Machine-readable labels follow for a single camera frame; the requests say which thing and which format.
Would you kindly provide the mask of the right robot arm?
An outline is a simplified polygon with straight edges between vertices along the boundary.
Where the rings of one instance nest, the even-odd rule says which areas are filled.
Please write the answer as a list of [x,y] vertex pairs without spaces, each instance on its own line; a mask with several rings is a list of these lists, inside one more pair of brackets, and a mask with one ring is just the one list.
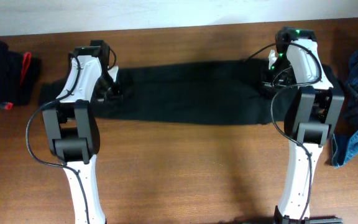
[[338,217],[310,215],[311,186],[323,147],[333,136],[344,94],[328,76],[318,56],[314,31],[283,27],[275,49],[260,76],[261,87],[274,99],[285,90],[296,91],[280,130],[289,141],[285,187],[275,207],[274,223],[342,223]]

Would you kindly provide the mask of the black clothes stack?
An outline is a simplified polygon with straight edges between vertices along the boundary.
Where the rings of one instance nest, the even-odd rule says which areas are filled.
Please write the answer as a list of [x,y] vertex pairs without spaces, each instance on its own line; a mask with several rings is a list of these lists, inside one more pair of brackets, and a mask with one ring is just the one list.
[[41,59],[31,52],[13,52],[0,41],[0,109],[28,105],[40,76]]

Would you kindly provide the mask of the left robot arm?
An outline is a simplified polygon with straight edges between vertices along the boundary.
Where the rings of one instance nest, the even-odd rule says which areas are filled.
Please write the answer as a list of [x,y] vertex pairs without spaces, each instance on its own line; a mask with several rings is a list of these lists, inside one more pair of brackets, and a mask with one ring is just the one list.
[[96,180],[100,134],[92,103],[122,99],[112,48],[92,40],[69,54],[68,77],[55,100],[42,108],[48,145],[68,179],[75,223],[106,223]]

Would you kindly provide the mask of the black trousers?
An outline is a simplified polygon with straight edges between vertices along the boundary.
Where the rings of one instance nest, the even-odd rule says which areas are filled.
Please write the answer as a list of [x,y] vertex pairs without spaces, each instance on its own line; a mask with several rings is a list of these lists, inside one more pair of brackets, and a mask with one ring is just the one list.
[[95,117],[193,124],[248,125],[282,121],[296,95],[261,90],[261,59],[123,68],[122,99],[92,103]]

